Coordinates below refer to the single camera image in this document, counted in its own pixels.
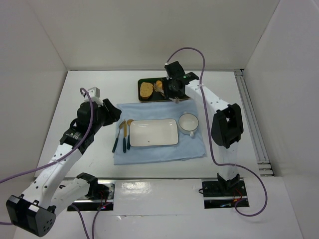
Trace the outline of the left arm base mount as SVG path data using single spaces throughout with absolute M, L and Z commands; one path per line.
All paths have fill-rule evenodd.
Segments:
M 93 196 L 82 196 L 72 204 L 81 212 L 112 211 L 114 195 L 115 181 L 98 180 L 98 189 Z

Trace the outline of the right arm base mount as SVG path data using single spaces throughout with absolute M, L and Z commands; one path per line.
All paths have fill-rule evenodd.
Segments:
M 249 207 L 249 200 L 247 196 L 246 186 L 244 180 L 232 189 L 223 192 L 217 179 L 203 180 L 201 188 L 198 190 L 199 194 L 203 196 L 205 209 L 222 209 L 237 207 Z

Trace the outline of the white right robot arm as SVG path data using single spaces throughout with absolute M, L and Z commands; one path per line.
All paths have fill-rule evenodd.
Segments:
M 179 62 L 166 63 L 166 79 L 162 82 L 165 97 L 179 102 L 182 96 L 203 102 L 207 110 L 208 134 L 218 146 L 220 164 L 217 173 L 219 189 L 223 193 L 234 190 L 240 181 L 237 162 L 238 142 L 244 131 L 241 108 L 229 104 L 204 86 L 193 72 L 185 73 Z

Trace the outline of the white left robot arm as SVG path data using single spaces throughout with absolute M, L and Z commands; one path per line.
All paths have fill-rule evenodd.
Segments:
M 121 113 L 108 99 L 80 105 L 77 118 L 63 134 L 50 163 L 19 196 L 8 198 L 6 208 L 13 225 L 43 237 L 52 229 L 56 217 L 74 201 L 81 197 L 106 199 L 108 188 L 88 173 L 80 173 L 64 187 L 60 185 L 93 143 L 98 130 L 117 122 Z

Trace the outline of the striped bread roll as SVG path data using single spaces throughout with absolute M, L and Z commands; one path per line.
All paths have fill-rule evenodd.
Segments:
M 161 80 L 157 80 L 154 84 L 154 89 L 156 92 L 160 92 L 163 93 L 163 88 L 162 88 L 162 81 Z

